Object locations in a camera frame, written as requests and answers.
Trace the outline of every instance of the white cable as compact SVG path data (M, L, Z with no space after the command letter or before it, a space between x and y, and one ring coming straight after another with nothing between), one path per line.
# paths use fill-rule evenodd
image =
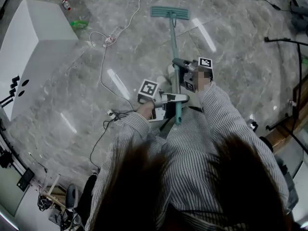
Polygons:
M131 107L132 110L133 110L133 106L131 105L131 103L130 103L127 99L125 99L125 98L123 98L123 97L120 97L120 96L116 95L113 91L111 91L108 87L106 87L106 86L103 84L103 82L102 82L102 73L103 73L103 63L104 63L104 60L105 60L105 55L106 55L106 50L107 50L107 48L108 48L109 46L112 46L113 44L115 44L115 42L117 41L117 39L120 37L121 33L124 32L127 28L129 28L129 26L130 26L130 24L131 24L131 22L132 22L132 20L133 20L133 18L134 18L134 16L135 16L135 14L138 13L138 11L140 10L140 2L141 2L141 0L138 1L138 9L137 9L137 10L135 11L135 13L131 16L130 21L129 21L129 24L128 24L123 30L120 31L120 33L118 34L118 36L116 37L116 39L114 40L114 42L112 42L111 44L107 44L107 43L106 43L107 36L106 36L105 34L100 33L100 32L96 32L96 31L90 33L90 43L91 43L91 46L92 46L94 49L96 49L96 50L104 49L103 60L102 60L102 64L101 64L101 73L100 73L100 83L101 83L101 85L102 85L104 88L106 88L108 91L110 91L113 95L115 95L116 97L125 100L125 101L130 105L130 107ZM93 43L92 43L92 40L91 40L91 36L92 36L93 33L98 33L98 34L102 35L102 36L105 38L105 40L104 40L104 46L103 46L102 48L95 48L95 47L94 47L94 45L93 45Z

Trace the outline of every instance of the mop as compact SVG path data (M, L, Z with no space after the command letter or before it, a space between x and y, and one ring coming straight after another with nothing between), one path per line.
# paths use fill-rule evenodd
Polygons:
M173 59L179 57L177 41L175 37L174 28L177 25L177 19L189 20L189 11L187 9L181 8L172 8L172 7L161 7L161 6L153 6L151 7L151 16L152 17L164 17L169 18L170 20L170 32L171 32L171 46L173 52ZM180 69L179 66L174 64L174 74L175 81L174 85L176 90L176 94L180 94ZM176 123L180 124L182 121L182 104L176 103Z

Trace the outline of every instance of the metal rod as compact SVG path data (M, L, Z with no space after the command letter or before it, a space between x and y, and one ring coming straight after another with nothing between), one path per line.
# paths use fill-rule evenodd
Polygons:
M176 36L175 36L175 31L174 31L174 15L172 12L170 12L170 32L171 32L171 46L172 46L172 53L173 53L173 58L178 58L179 57L179 52L178 52L178 47L177 47L177 41L176 41ZM176 94L181 93L180 89L180 68L176 64L174 64L174 91ZM176 103L175 104L175 111L176 111L176 123L180 124L182 121L182 104L181 103Z
M297 173L299 172L300 168L302 167L303 165L303 160L299 163L299 165L297 166L296 170L294 171L293 175L292 175L292 179L295 178L295 176L297 175Z
M271 127L269 125L267 125L265 128L268 131L272 131L273 129L275 129L276 127L278 127L282 122L284 122L285 120L289 119L289 116L286 116L285 118L283 118L282 120L276 122L274 125L272 125Z
M292 125L292 130L291 132L293 133L294 132L294 129L295 129L295 124L296 124L296 121L298 120L299 118L299 111L300 111L300 98L301 98L301 93L302 93L302 54L300 52L300 45L297 44L297 52L298 52L298 60L299 60L299 85L298 85L298 99L297 99L297 114L296 116L293 115L293 125Z
M57 178L54 180L52 186L50 187L50 189L49 189L49 191L47 193L47 195L49 195L49 196L51 195L55 185L58 183L59 178L60 178L60 175L57 175Z

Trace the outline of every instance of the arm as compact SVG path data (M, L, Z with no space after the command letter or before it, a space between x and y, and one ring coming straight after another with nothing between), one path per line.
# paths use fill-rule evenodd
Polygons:
M228 95L215 83L211 83L199 93L199 98L208 126L211 128L212 139L219 141L222 137L237 135L254 146L276 182L283 204L286 206L289 192L273 153L247 126L238 110L232 105Z
M107 159L101 167L101 171L95 182L93 188L93 197L91 203L91 213L87 221L85 230L89 230L90 224L95 213L97 204L99 203L103 188L111 170L114 150L126 149L128 144L132 141L133 145L139 145L146 141L149 133L149 114L151 114L154 104L148 103L142 105L137 112L119 120L118 125L122 127L121 131L115 136L113 142L109 146Z

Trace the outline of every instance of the black stand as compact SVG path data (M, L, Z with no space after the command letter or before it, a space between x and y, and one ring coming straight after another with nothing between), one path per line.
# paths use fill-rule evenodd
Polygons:
M293 125L292 125L292 130L289 130L284 124L283 122L285 120L287 120L289 118L289 115L286 114L286 117L283 118L282 120L280 120L279 122L275 123L274 125L272 125L271 127L270 126L266 126L266 129L271 131L273 130L274 128L280 126L282 127L286 132L288 132L294 139L295 141L300 145L300 147L303 148L303 150L308 154L308 150L307 148L303 145L303 143L294 135L294 129L295 129L295 124L296 124L296 121L299 117L299 108L300 108L300 98L301 98L301 92L302 92L302 55L301 55L301 52L300 52L300 45L305 45L305 46L308 46L308 44L305 44L305 43L302 43L302 42L297 42L297 41L293 41L293 40L290 40L289 38L279 38L279 39L269 39L269 37L265 37L264 38L264 41L266 43L269 43L269 42L278 42L278 41L283 41L283 42L289 42L289 43L294 43L294 44L297 44L297 52L298 52L298 59L299 59L299 85L298 85L298 101L297 101L297 109L294 109L293 110L293 118L294 118L294 121L293 121Z

